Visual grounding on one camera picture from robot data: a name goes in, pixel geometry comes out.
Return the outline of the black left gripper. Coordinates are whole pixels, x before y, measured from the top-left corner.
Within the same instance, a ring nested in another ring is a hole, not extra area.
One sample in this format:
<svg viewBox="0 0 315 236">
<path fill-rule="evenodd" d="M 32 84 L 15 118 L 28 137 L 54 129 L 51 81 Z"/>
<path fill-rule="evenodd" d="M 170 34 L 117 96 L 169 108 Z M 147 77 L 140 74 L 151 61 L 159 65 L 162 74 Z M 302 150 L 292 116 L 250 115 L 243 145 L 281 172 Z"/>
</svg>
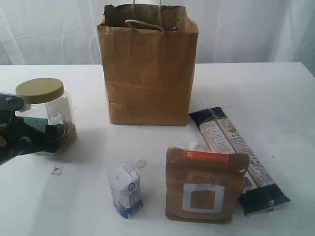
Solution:
<svg viewBox="0 0 315 236">
<path fill-rule="evenodd" d="M 0 158 L 11 160 L 16 156 L 41 151 L 56 153 L 63 148 L 63 124 L 45 126 L 45 134 L 16 117 L 31 105 L 15 94 L 0 94 Z"/>
</svg>

